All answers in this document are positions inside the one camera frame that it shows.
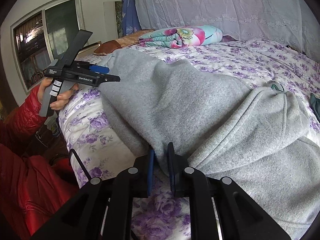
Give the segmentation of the folded floral pink teal quilt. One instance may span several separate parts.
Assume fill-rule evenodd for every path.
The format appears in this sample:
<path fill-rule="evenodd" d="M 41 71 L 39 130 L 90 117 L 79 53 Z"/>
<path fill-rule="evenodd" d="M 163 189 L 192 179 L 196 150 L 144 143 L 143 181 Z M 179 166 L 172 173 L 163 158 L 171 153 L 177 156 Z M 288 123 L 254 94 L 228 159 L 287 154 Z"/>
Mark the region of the folded floral pink teal quilt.
<path fill-rule="evenodd" d="M 211 25 L 186 26 L 159 29 L 139 37 L 142 46 L 158 46 L 170 49 L 205 46 L 220 42 L 222 31 Z"/>

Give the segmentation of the red jacket left sleeve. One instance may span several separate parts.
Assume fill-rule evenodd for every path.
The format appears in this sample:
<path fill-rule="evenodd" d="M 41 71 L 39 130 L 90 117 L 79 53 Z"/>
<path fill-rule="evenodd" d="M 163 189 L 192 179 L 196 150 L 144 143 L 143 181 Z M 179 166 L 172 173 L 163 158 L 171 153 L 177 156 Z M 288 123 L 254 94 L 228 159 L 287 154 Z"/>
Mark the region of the red jacket left sleeve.
<path fill-rule="evenodd" d="M 44 124 L 46 118 L 39 116 L 39 88 L 40 86 L 34 87 L 25 102 L 16 108 L 16 112 L 7 121 L 1 121 L 1 154 L 22 154 L 32 136 Z"/>

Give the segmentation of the blue patterned cloth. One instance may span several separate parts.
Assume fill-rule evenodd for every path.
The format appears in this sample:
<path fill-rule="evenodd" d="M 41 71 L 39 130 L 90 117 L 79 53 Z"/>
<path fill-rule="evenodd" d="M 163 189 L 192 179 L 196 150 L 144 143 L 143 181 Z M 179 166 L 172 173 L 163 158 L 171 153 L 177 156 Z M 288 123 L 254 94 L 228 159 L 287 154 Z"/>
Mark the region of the blue patterned cloth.
<path fill-rule="evenodd" d="M 135 0 L 122 0 L 122 29 L 124 36 L 141 30 Z"/>

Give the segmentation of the window with white frame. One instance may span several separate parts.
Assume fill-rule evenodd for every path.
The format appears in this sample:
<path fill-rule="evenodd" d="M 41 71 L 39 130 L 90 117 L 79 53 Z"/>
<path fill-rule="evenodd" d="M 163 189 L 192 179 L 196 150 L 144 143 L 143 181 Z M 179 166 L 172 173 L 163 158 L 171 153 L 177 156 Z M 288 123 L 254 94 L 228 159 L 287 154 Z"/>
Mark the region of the window with white frame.
<path fill-rule="evenodd" d="M 80 29 L 85 29 L 81 0 L 53 0 L 10 27 L 16 68 L 25 92 L 39 83 L 52 60 L 63 57 Z"/>

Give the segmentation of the dark green garment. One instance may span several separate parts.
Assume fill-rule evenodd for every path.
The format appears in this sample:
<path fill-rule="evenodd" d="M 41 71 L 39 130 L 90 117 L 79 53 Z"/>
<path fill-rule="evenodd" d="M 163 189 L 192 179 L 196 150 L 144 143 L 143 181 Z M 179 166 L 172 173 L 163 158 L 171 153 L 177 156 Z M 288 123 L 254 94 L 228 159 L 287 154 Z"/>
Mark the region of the dark green garment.
<path fill-rule="evenodd" d="M 317 120 L 320 122 L 320 99 L 313 93 L 310 94 L 310 107 Z"/>

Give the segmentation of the white lace headboard cover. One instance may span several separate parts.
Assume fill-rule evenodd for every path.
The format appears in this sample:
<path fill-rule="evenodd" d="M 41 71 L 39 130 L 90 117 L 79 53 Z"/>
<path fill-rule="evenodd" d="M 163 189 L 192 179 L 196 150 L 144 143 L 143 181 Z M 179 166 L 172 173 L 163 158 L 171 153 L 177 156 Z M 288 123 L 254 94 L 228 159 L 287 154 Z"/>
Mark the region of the white lace headboard cover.
<path fill-rule="evenodd" d="M 319 60 L 319 22 L 304 0 L 136 0 L 140 25 L 212 25 L 242 41 L 264 38 Z"/>

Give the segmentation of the brown pillow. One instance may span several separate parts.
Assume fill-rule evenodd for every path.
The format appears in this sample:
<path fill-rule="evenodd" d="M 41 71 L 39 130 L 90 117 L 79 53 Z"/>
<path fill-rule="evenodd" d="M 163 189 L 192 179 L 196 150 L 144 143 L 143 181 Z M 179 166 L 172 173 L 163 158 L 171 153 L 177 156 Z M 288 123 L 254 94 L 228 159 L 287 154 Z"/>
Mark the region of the brown pillow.
<path fill-rule="evenodd" d="M 106 56 L 107 54 L 110 54 L 117 49 L 126 48 L 138 44 L 139 37 L 150 32 L 153 32 L 153 30 L 139 30 L 124 37 L 107 41 L 100 45 L 95 51 L 93 51 L 93 54 L 97 56 Z"/>

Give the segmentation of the grey sweatpants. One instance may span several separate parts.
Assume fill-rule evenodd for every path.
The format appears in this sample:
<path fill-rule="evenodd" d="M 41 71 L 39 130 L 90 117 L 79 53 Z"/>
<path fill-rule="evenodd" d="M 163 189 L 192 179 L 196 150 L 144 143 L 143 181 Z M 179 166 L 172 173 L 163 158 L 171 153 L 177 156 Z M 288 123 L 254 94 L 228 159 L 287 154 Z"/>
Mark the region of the grey sweatpants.
<path fill-rule="evenodd" d="M 299 97 L 133 49 L 104 65 L 120 81 L 99 86 L 103 108 L 134 155 L 151 146 L 167 172 L 172 142 L 205 175 L 231 177 L 292 239 L 306 233 L 319 212 L 319 146 Z"/>

